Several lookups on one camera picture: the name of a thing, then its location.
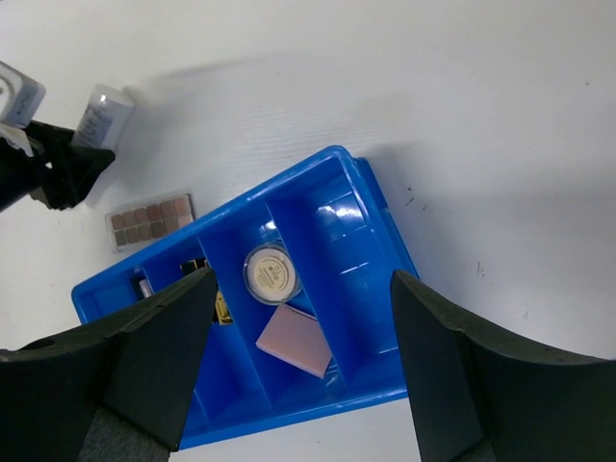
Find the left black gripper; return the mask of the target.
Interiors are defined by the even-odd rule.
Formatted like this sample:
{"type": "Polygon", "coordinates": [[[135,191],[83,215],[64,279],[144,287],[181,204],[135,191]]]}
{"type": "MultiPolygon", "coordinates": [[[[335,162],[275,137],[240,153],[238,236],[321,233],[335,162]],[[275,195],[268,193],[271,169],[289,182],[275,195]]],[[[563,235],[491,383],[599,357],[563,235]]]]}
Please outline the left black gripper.
{"type": "Polygon", "coordinates": [[[1,63],[1,211],[28,193],[50,210],[74,208],[116,159],[110,149],[74,145],[73,130],[31,122],[45,94],[1,63]]]}

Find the white lotion bottle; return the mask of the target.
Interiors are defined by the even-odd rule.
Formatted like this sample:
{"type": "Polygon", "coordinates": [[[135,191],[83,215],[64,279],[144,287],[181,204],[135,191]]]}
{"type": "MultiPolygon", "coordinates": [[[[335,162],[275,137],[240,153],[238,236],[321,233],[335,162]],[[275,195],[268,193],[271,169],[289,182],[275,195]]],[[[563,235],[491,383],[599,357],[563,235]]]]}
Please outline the white lotion bottle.
{"type": "Polygon", "coordinates": [[[96,85],[71,143],[115,151],[134,109],[134,101],[123,91],[96,85]]]}

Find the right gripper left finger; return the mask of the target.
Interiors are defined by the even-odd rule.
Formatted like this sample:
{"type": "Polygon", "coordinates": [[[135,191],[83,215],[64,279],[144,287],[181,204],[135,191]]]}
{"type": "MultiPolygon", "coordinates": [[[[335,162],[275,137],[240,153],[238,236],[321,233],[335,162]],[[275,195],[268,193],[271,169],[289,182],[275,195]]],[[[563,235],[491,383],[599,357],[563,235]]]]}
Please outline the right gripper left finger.
{"type": "Polygon", "coordinates": [[[193,399],[217,281],[199,269],[98,321],[1,353],[5,461],[166,461],[193,399]]]}

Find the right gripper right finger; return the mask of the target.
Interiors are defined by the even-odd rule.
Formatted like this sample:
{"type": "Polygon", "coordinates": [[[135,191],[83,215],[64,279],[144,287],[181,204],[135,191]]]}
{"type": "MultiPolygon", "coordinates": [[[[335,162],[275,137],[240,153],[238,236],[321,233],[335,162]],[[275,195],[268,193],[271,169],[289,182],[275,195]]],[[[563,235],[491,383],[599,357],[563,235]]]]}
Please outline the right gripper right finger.
{"type": "Polygon", "coordinates": [[[410,273],[394,325],[424,461],[611,461],[615,364],[500,327],[410,273]]]}

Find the pink long tube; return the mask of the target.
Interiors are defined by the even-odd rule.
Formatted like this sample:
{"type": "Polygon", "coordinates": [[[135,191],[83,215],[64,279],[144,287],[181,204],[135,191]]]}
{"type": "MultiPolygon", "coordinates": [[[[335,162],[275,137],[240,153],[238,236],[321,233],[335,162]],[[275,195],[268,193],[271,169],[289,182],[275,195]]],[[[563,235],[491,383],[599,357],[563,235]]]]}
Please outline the pink long tube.
{"type": "Polygon", "coordinates": [[[150,284],[145,278],[135,279],[133,281],[133,287],[138,300],[149,298],[153,294],[150,284]]]}

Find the pink square compact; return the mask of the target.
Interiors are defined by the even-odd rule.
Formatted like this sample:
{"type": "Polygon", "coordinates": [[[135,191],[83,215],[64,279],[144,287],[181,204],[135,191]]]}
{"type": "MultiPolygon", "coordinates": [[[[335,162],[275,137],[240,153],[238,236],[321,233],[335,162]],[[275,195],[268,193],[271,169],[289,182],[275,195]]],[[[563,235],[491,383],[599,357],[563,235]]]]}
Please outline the pink square compact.
{"type": "Polygon", "coordinates": [[[324,378],[333,358],[317,319],[288,304],[275,309],[256,346],[318,378],[324,378]]]}

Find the black gold lipstick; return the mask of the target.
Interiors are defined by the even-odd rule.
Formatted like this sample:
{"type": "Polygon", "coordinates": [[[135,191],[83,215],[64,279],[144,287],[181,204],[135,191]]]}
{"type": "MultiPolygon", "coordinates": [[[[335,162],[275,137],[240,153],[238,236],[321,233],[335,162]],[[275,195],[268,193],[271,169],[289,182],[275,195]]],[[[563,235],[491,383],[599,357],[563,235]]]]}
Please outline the black gold lipstick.
{"type": "Polygon", "coordinates": [[[230,314],[226,301],[223,297],[221,290],[217,291],[215,300],[215,311],[213,314],[213,323],[219,325],[232,324],[233,318],[230,314]]]}
{"type": "Polygon", "coordinates": [[[209,264],[204,258],[192,259],[180,265],[180,270],[184,276],[187,276],[197,270],[207,269],[209,264]]]}

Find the round powder jar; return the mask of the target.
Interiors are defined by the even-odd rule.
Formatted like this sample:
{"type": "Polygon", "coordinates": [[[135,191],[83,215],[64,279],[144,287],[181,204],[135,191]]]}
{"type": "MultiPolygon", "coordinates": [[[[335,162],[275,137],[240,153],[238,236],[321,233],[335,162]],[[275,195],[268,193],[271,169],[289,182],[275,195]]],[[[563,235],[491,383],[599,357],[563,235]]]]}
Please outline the round powder jar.
{"type": "Polygon", "coordinates": [[[291,256],[280,242],[253,248],[244,259],[243,275],[250,294],[267,305],[287,303],[302,291],[291,256]]]}

